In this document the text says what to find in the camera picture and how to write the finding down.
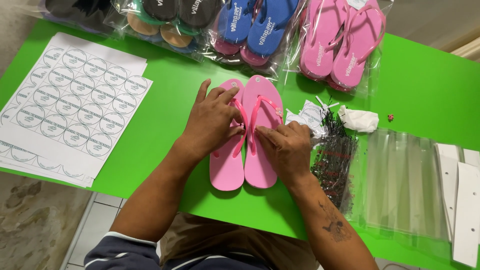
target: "white tissue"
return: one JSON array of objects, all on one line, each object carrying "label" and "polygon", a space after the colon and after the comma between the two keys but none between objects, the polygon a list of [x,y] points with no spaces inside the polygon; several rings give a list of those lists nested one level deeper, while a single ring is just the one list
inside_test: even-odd
[{"label": "white tissue", "polygon": [[345,105],[342,105],[338,110],[338,115],[340,115],[342,122],[345,123],[343,126],[346,128],[368,133],[377,129],[377,113],[365,110],[350,110],[345,108]]}]

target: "forearm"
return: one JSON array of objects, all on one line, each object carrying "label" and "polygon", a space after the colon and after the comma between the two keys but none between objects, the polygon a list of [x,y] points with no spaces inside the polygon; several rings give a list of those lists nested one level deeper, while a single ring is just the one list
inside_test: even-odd
[{"label": "forearm", "polygon": [[368,248],[312,174],[289,188],[315,257],[325,270],[378,270]]},{"label": "forearm", "polygon": [[185,183],[199,160],[179,138],[161,163],[130,196],[110,231],[158,242],[170,227]]}]

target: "hand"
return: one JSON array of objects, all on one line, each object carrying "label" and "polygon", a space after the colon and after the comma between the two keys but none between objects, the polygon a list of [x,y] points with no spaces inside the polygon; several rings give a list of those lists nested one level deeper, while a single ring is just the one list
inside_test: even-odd
[{"label": "hand", "polygon": [[230,127],[233,119],[237,123],[243,122],[240,111],[228,105],[240,89],[216,87],[205,97],[210,83],[208,79],[200,86],[187,126],[179,138],[181,145],[187,147],[196,161],[222,147],[231,137],[245,133],[239,125]]},{"label": "hand", "polygon": [[310,129],[296,121],[275,130],[257,126],[258,136],[268,161],[283,184],[292,188],[301,184],[310,172]]}]

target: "green table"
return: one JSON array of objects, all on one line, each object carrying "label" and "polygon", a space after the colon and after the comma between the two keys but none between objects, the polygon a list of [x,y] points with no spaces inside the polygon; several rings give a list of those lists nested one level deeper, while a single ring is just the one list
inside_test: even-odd
[{"label": "green table", "polygon": [[[0,106],[4,106],[34,65],[50,38],[57,32],[75,35],[99,44],[147,58],[144,76],[154,81],[92,188],[105,194],[128,198],[166,155],[181,134],[200,83],[212,79],[219,85],[229,78],[245,75],[212,61],[198,63],[174,52],[133,38],[124,41],[101,37],[39,20],[32,33],[0,80]],[[379,127],[405,131],[439,142],[480,150],[480,64],[423,46],[396,36],[385,35],[379,91],[374,98],[353,98],[301,76],[289,76],[285,87],[278,85],[284,108],[300,110],[305,99],[334,102],[350,109],[379,114]],[[395,119],[389,123],[387,115]],[[44,177],[0,169],[59,184]],[[185,187],[180,210],[273,233],[306,239],[300,212],[286,188],[278,181],[261,190],[244,184],[222,192],[209,182],[208,159],[193,171]],[[374,255],[431,270],[469,269],[449,259],[439,259],[420,249],[392,240],[388,232],[364,229],[352,223]]]}]

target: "khaki shorts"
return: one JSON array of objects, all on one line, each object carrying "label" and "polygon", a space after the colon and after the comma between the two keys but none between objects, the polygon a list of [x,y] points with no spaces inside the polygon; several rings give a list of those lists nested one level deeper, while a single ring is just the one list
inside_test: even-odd
[{"label": "khaki shorts", "polygon": [[183,212],[177,213],[160,240],[160,265],[215,248],[248,250],[278,270],[317,270],[320,266],[303,240]]}]

